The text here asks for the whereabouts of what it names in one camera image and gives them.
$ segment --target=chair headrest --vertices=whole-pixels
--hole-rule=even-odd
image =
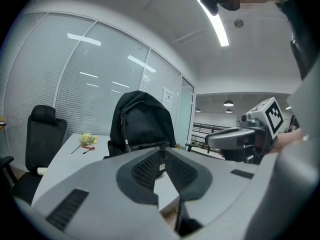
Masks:
[[[51,106],[37,105],[31,112],[31,118],[34,122],[57,125],[56,109]]]

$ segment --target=black office chair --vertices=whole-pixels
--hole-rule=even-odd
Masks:
[[[25,173],[14,185],[12,194],[31,205],[41,176],[37,168],[48,167],[62,146],[67,129],[67,121],[56,118],[56,109],[46,105],[37,105],[28,118]]]

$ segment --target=person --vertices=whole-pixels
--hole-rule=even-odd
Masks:
[[[277,7],[286,15],[291,29],[292,38],[289,41],[292,53],[297,62],[301,79],[303,80],[319,54],[319,43],[314,38],[316,32],[311,33],[307,27],[300,10],[293,0],[216,0],[222,7],[229,11],[236,11],[241,4],[260,4],[269,1],[275,2]],[[262,137],[256,140],[257,147],[263,147]],[[280,153],[284,147],[303,139],[303,134],[299,128],[299,123],[293,115],[290,122],[289,132],[279,133],[274,140],[273,148],[270,153]]]

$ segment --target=ceiling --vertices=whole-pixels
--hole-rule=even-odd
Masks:
[[[229,40],[229,46],[221,47],[211,22],[196,0],[81,1],[104,5],[142,23],[170,44],[197,73],[211,70],[218,61],[219,68],[214,68],[217,71],[238,59],[294,61],[289,46],[292,31],[274,2],[238,11],[227,11],[219,6]],[[244,21],[242,28],[234,26],[236,19]],[[279,70],[291,69],[291,66],[280,66]]]
[[[287,103],[288,94],[268,94],[268,93],[244,93],[244,94],[224,94],[224,95],[197,95],[195,106],[202,113],[225,113],[227,109],[231,109],[232,113],[241,115],[260,102],[275,97],[280,109],[285,109],[289,106]],[[232,107],[224,106],[226,100],[231,100],[234,104]]]

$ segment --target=black backpack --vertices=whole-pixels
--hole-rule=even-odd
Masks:
[[[175,146],[171,115],[156,98],[139,90],[122,95],[112,118],[109,157],[147,148]]]

